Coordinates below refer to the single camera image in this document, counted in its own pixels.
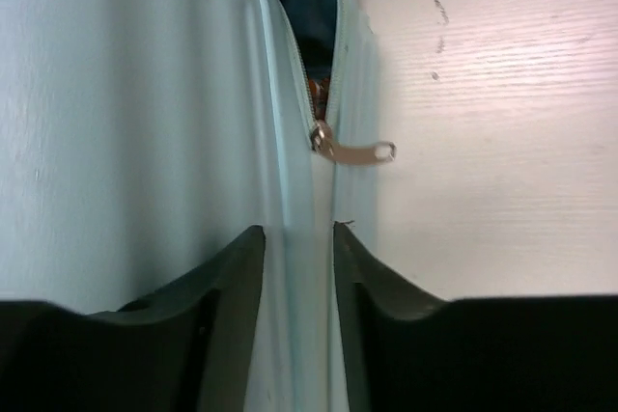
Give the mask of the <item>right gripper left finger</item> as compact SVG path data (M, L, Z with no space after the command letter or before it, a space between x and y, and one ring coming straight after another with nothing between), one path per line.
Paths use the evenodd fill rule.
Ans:
M214 257L114 312L1 305L5 411L240 411L266 237L251 226Z

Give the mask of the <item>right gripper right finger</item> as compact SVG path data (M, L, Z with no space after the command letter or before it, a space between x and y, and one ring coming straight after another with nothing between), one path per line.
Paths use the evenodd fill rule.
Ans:
M352 411L613 411L613 295L446 301L342 223L334 279Z

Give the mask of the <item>silver zipper pull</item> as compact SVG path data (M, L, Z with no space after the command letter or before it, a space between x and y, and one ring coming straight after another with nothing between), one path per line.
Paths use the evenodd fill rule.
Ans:
M334 164L347 166L379 166L395 160L397 147L393 142L378 141L369 146L348 146L339 143L332 128L317 121L309 140L312 150Z

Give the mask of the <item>light blue suitcase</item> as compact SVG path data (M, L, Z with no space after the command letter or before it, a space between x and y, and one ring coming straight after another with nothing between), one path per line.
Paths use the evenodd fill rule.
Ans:
M330 78L317 120L309 78ZM359 0L1 0L1 305L114 312L266 237L240 411L345 411L333 228L376 233L379 59Z

